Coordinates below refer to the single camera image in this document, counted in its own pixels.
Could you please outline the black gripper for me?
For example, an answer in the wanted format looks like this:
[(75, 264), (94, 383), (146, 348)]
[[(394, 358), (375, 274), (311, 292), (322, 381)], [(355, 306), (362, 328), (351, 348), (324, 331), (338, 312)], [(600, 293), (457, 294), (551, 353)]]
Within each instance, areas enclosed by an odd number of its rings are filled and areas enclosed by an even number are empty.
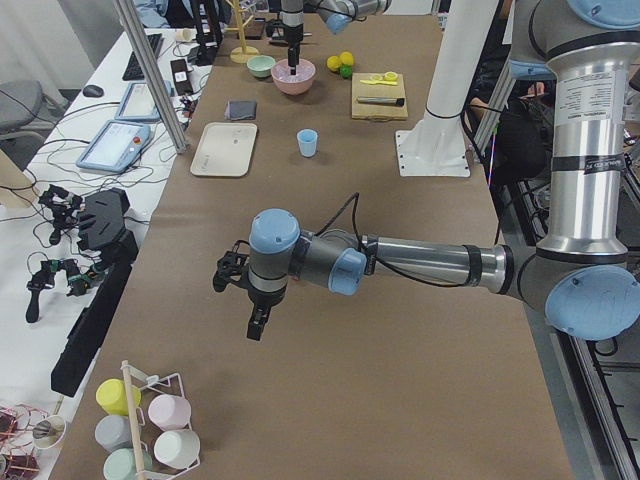
[(286, 287), (275, 291), (264, 291), (254, 286), (249, 288), (248, 296), (253, 303), (253, 310), (247, 326), (248, 339), (261, 340), (271, 309), (284, 299), (285, 292)]
[(291, 75), (296, 75), (299, 64), (300, 45), (304, 39), (304, 26), (302, 24), (295, 26), (284, 25), (284, 38), (288, 45), (289, 72)]

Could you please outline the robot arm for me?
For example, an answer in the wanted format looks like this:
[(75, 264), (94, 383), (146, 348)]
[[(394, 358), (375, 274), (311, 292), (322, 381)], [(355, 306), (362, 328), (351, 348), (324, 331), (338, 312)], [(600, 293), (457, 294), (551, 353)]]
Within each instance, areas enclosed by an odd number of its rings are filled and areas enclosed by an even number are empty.
[(300, 45), (304, 37), (304, 10), (317, 13), (333, 33), (341, 33), (350, 23), (388, 10), (388, 0), (285, 0), (281, 2), (280, 20), (288, 46), (289, 73), (295, 75), (300, 60)]
[(351, 295), (384, 266), (439, 287), (482, 286), (522, 300), (558, 330), (585, 340), (618, 335), (639, 316), (639, 284), (617, 239), (623, 101), (639, 52), (635, 1), (519, 1), (512, 54), (544, 62), (557, 79), (548, 231), (537, 245), (439, 245), (311, 233), (288, 211), (253, 220), (242, 283), (253, 302), (247, 335), (259, 339), (295, 277)]

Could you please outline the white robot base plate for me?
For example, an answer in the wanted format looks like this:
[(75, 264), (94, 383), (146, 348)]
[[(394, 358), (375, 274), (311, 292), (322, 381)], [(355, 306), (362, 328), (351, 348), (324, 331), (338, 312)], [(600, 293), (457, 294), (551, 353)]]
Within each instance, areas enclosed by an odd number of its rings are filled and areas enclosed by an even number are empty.
[(399, 130), (395, 132), (399, 174), (403, 177), (461, 177), (471, 175), (464, 136), (452, 133)]

